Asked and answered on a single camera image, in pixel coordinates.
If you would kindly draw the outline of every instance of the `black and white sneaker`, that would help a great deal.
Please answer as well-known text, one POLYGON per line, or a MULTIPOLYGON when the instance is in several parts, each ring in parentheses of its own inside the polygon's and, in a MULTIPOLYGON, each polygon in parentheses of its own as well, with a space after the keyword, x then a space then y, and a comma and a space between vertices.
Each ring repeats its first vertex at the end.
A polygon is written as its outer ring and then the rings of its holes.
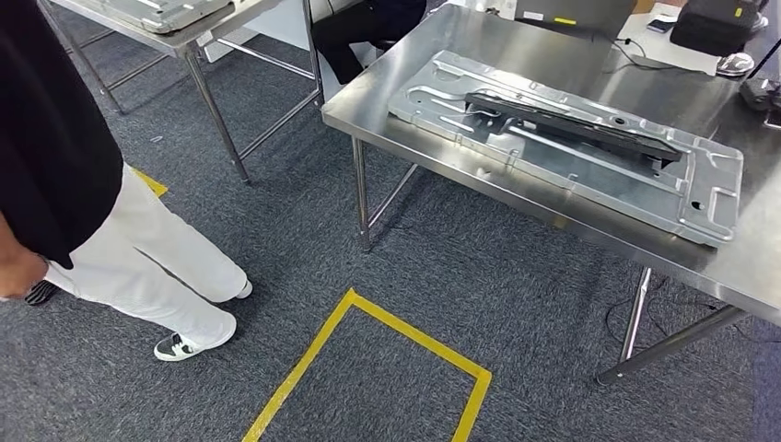
POLYGON ((168 338, 155 345, 155 357, 166 362, 183 361, 189 357, 198 355, 202 351, 210 350, 226 343, 233 337, 233 333, 236 332, 236 318, 234 318, 233 315, 228 315, 230 316, 230 323, 228 324, 227 333, 215 343, 204 347, 195 347, 184 342, 178 333, 173 333, 168 338))
POLYGON ((246 299, 252 294, 252 283, 250 280, 247 280, 247 284, 244 285, 244 288, 241 289, 241 292, 239 292, 238 295, 236 295, 236 299, 246 299))

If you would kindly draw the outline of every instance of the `yellow tape square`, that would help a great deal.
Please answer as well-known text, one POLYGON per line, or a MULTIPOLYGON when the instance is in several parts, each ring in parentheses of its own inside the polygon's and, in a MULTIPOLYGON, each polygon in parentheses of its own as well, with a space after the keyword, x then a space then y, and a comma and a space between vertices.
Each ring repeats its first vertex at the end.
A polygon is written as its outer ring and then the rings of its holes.
POLYGON ((472 389, 466 407, 464 407, 464 411, 461 414, 459 426, 456 428, 453 438, 451 439, 453 442, 466 442, 466 440, 469 439, 469 434, 474 426, 474 421, 477 419, 477 414, 480 412, 480 407, 483 405, 483 399, 485 398, 485 393, 488 391, 488 386, 491 384, 491 372, 478 366, 466 357, 459 355, 445 346, 445 344, 428 336, 422 331, 417 330, 412 325, 396 318, 380 306, 361 297, 352 288, 347 291, 331 313, 331 316, 322 324, 322 328, 315 336, 315 339, 312 341, 312 344, 309 346, 306 353, 301 356, 301 359, 296 366, 293 367, 293 370, 290 371, 290 374, 287 375, 287 378, 282 382, 282 385, 276 389, 274 395, 268 403, 266 403, 266 406, 263 407, 263 410, 258 415, 257 419, 255 419, 250 430, 247 431, 242 442, 255 442, 261 438, 276 412, 282 408, 282 404, 285 402, 285 399, 287 399, 287 396, 290 395, 290 392, 293 391, 293 388, 304 376, 307 368, 309 368, 309 365, 314 361, 315 356, 320 352, 322 346, 331 336, 331 333, 333 333, 333 330, 342 318, 344 318, 344 314, 346 314, 347 310, 351 307, 360 308, 369 316, 403 334, 415 343, 423 345, 430 352, 474 377, 474 388, 472 389))

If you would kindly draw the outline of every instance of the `table top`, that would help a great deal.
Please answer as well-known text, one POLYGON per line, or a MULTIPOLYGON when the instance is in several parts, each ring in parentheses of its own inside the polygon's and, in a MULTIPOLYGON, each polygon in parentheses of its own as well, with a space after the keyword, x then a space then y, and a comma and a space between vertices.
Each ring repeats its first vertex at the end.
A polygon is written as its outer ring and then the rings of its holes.
POLYGON ((443 6, 322 113, 336 129, 781 325, 781 132, 743 106, 738 86, 637 69, 607 41, 443 6), (390 97, 442 50, 738 148, 745 164, 736 238, 718 250, 694 244, 389 115, 390 97))
POLYGON ((223 38, 229 32, 244 26, 262 11, 279 4, 279 0, 235 0, 228 6, 201 18, 186 28, 168 34, 155 34, 107 14, 100 7, 100 3, 95 0, 49 1, 172 57, 181 57, 187 51, 188 46, 196 41, 200 46, 204 46, 211 41, 223 38))

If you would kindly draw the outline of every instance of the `black shirt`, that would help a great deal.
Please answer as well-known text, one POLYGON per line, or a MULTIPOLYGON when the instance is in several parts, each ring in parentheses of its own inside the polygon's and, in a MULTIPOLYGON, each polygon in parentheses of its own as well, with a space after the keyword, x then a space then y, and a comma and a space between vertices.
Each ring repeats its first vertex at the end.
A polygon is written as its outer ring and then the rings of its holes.
POLYGON ((0 211, 22 245, 70 269, 116 203, 122 155, 35 1, 2 1, 0 211))

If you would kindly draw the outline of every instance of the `yellow tape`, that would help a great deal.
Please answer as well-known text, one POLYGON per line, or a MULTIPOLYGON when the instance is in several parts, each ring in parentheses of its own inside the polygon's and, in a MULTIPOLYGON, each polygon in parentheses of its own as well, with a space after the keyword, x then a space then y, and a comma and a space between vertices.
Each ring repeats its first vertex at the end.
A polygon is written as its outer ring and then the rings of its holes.
POLYGON ((465 358, 464 356, 459 355, 453 350, 450 350, 443 343, 426 335, 422 331, 417 330, 412 325, 396 318, 389 312, 383 310, 376 304, 369 302, 365 298, 358 296, 357 294, 354 304, 356 307, 364 310, 366 313, 378 319, 383 324, 412 339, 416 343, 423 345, 431 353, 441 357, 442 359, 445 359, 452 365, 457 366, 470 375, 477 378, 480 375, 480 372, 483 371, 480 366, 465 358))
POLYGON ((139 176, 139 178, 141 178, 141 180, 144 180, 144 182, 146 183, 146 185, 147 185, 147 186, 149 186, 149 189, 152 189, 152 192, 154 192, 154 193, 155 193, 155 195, 157 195, 157 197, 158 197, 158 198, 159 198, 160 196, 162 196, 162 194, 163 194, 163 193, 165 193, 165 192, 168 192, 168 191, 169 191, 169 188, 168 188, 168 187, 166 187, 166 186, 164 186, 164 185, 160 184, 159 182, 157 182, 157 181, 155 181, 155 180, 152 180, 151 178, 149 178, 149 177, 148 177, 148 176, 147 176, 147 175, 146 175, 144 172, 142 172, 141 170, 139 170, 139 169, 136 169, 136 168, 130 168, 130 169, 132 169, 132 170, 133 170, 133 172, 135 172, 135 174, 136 174, 136 175, 138 175, 138 176, 139 176))
POLYGON ((464 412, 461 414, 459 426, 453 435, 453 442, 466 442, 469 439, 469 434, 474 426, 474 420, 477 419, 477 413, 480 412, 480 407, 483 405, 485 393, 488 392, 488 385, 491 384, 491 372, 484 368, 480 369, 482 371, 477 376, 472 394, 469 395, 464 412))
POLYGON ((266 406, 263 407, 261 414, 255 419, 255 422, 242 439, 242 442, 255 442, 260 439, 263 431, 265 431, 276 412, 282 407, 287 396, 290 395, 290 392, 301 380, 301 377, 304 376, 304 372, 307 371, 307 368, 309 368, 309 365, 312 363, 315 356, 317 356, 326 340, 328 340, 333 333, 333 329, 335 329, 336 325, 339 324, 339 321, 344 318, 344 314, 351 306, 362 309, 369 316, 379 320, 388 327, 391 327, 414 342, 424 346, 435 355, 475 377, 474 388, 472 389, 466 407, 464 407, 464 411, 461 414, 459 426, 456 428, 452 438, 452 442, 466 442, 472 431, 472 427, 474 426, 474 421, 477 419, 477 414, 480 412, 480 407, 483 405, 483 399, 488 391, 488 386, 491 384, 491 372, 478 366, 466 357, 459 355, 445 346, 445 344, 428 336, 422 331, 417 330, 412 325, 393 316, 380 306, 361 297, 352 288, 347 291, 333 310, 331 316, 323 323, 320 332, 315 336, 315 339, 312 341, 309 349, 307 349, 307 352, 301 357, 301 360, 298 361, 298 364, 293 368, 293 371, 287 375, 287 378, 276 390, 274 396, 272 396, 266 406))
POLYGON ((258 418, 255 419, 255 422, 250 427, 250 431, 241 439, 242 442, 255 442, 261 438, 263 431, 265 431, 276 412, 282 407, 282 403, 287 399, 287 396, 290 395, 290 391, 293 390, 296 384, 301 380, 301 377, 304 376, 304 372, 307 371, 307 368, 309 368, 309 365, 312 363, 317 353, 320 352, 325 341, 331 336, 333 329, 335 329, 339 321, 342 320, 344 313, 346 313, 347 309, 353 304, 353 299, 355 297, 356 292, 350 289, 350 291, 347 292, 347 295, 342 298, 342 301, 340 301, 339 305, 333 310, 331 316, 322 324, 320 332, 315 336, 315 340, 312 341, 312 345, 309 346, 307 352, 301 356, 301 360, 298 361, 298 364, 293 368, 293 371, 287 375, 287 378, 282 385, 274 392, 274 396, 272 396, 266 406, 263 407, 263 411, 258 415, 258 418))
POLYGON ((556 17, 556 18, 554 18, 554 21, 556 23, 564 23, 565 25, 576 25, 577 24, 577 22, 575 20, 570 20, 569 18, 556 17))

